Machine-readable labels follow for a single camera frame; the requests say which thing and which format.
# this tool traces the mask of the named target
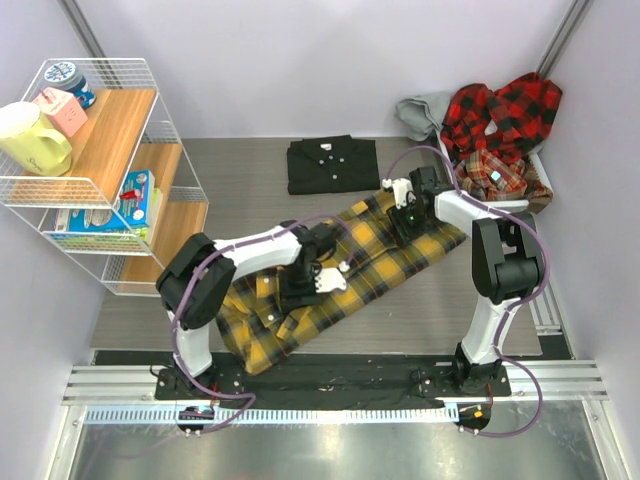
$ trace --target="black shirt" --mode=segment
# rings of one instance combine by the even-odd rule
[[[287,170],[291,195],[380,188],[375,141],[351,135],[291,142]]]

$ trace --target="shirt collar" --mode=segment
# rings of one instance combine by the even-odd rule
[[[331,145],[331,150],[322,148],[323,145]],[[351,135],[341,135],[339,137],[312,138],[302,140],[301,149],[308,157],[319,160],[333,155],[336,158],[350,154],[356,148],[355,141]]]

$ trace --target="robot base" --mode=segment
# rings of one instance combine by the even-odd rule
[[[248,375],[230,354],[214,353],[214,367],[206,372],[213,390],[253,392],[254,408],[288,410],[440,408],[451,397],[511,395],[504,367],[484,383],[458,384],[452,357],[404,355],[296,354],[268,371]],[[157,400],[211,399],[191,388],[182,373],[165,368],[158,375]],[[233,408],[238,402],[225,402]]]

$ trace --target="tissue box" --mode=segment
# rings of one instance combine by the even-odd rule
[[[72,137],[88,120],[73,93],[47,87],[33,101],[51,124],[67,138]]]
[[[131,228],[153,227],[151,196],[154,178],[151,170],[129,172],[116,208]],[[127,226],[111,210],[60,209],[54,220],[54,231],[78,233],[119,232]]]
[[[53,240],[55,240],[61,247],[74,250],[94,250],[95,248],[130,250],[131,248],[139,247],[138,241],[128,235],[129,233],[135,233],[145,243],[151,245],[157,226],[157,218],[161,204],[162,192],[159,188],[156,188],[152,195],[151,209],[149,211],[147,221],[148,226],[132,227],[133,232],[130,232],[129,229],[115,229],[104,232],[110,234],[122,233],[123,236],[121,237],[100,234],[87,235],[88,232],[96,232],[91,225],[89,225],[88,228],[85,228],[83,222],[85,213],[92,212],[92,210],[71,210],[68,208],[61,208],[56,211],[54,216],[52,227],[55,233],[51,235],[51,238],[53,238]]]

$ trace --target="red plaid shirt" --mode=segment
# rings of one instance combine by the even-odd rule
[[[461,88],[443,122],[442,141],[454,159],[486,148],[504,163],[529,153],[551,133],[562,90],[529,73],[492,92],[481,83]],[[497,131],[486,135],[495,122]]]
[[[553,199],[553,191],[542,184],[528,157],[505,165],[483,148],[460,162],[455,171],[460,188],[483,202],[526,198],[529,210],[537,213]]]

